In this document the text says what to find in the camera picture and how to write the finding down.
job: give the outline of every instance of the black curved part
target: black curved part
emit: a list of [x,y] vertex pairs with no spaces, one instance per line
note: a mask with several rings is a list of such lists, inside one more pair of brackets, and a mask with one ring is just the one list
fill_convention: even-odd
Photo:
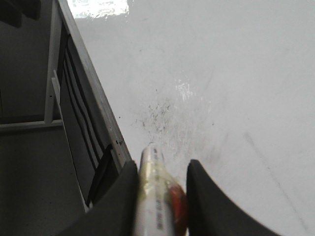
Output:
[[187,171],[190,236],[279,236],[235,205],[197,160]]
[[136,164],[128,161],[102,199],[58,236],[130,236],[137,187]]

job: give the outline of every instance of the white tube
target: white tube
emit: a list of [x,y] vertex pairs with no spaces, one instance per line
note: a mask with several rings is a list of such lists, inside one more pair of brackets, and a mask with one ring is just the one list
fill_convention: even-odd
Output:
[[163,154],[149,144],[141,156],[133,236],[174,236],[172,206]]

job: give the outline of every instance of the gray floor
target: gray floor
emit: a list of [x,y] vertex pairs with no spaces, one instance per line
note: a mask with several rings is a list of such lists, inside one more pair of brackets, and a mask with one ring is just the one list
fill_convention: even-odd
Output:
[[0,236],[55,235],[83,213],[61,128],[0,134]]

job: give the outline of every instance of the red object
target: red object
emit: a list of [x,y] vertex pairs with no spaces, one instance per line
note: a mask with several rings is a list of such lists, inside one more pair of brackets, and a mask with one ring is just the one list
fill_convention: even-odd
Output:
[[175,235],[184,236],[188,223],[188,201],[180,185],[170,187],[170,196],[173,208]]

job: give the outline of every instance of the white cylinder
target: white cylinder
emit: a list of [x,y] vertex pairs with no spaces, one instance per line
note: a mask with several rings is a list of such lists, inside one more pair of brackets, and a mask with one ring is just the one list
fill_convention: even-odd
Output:
[[174,236],[172,206],[163,154],[149,144],[141,156],[133,236]]

